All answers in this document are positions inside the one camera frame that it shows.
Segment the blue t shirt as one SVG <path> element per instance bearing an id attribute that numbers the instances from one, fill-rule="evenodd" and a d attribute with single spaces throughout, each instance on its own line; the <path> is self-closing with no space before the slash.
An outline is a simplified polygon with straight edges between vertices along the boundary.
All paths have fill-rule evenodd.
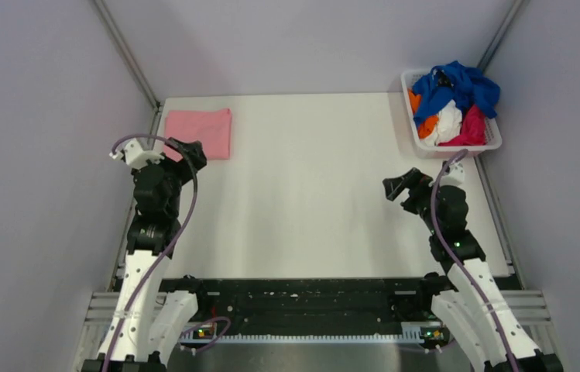
<path id="1" fill-rule="evenodd" d="M 475 105 L 487 118 L 497 117 L 495 106 L 499 102 L 500 86 L 478 68 L 466 67 L 456 60 L 432 67 L 411 90 L 421 97 L 414 113 L 415 126 L 438 114 L 450 102 L 463 113 Z"/>

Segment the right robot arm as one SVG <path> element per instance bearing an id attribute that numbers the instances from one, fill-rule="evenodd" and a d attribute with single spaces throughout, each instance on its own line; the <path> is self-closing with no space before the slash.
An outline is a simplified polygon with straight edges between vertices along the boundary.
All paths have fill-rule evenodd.
<path id="1" fill-rule="evenodd" d="M 491 273 L 486 254 L 467 227 L 464 190 L 447 169 L 440 179 L 412 168 L 386 178 L 386 199 L 417 215 L 429 230 L 429 246 L 444 273 L 427 274 L 415 298 L 417 313 L 441 321 L 475 371 L 562 371 L 554 353 L 544 352 L 519 323 Z"/>

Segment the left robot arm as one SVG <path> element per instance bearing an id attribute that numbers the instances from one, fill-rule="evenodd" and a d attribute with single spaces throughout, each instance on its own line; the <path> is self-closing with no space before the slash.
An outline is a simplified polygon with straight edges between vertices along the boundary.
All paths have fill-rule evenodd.
<path id="1" fill-rule="evenodd" d="M 197 203 L 197 173 L 207 164 L 201 142 L 151 136 L 180 155 L 145 149 L 143 134 L 116 141 L 110 158 L 124 162 L 134 182 L 135 212 L 125 247 L 125 273 L 105 338 L 82 371 L 165 371 L 190 320 L 208 314 L 209 299 L 198 291 L 168 294 L 155 313 L 163 275 Z"/>

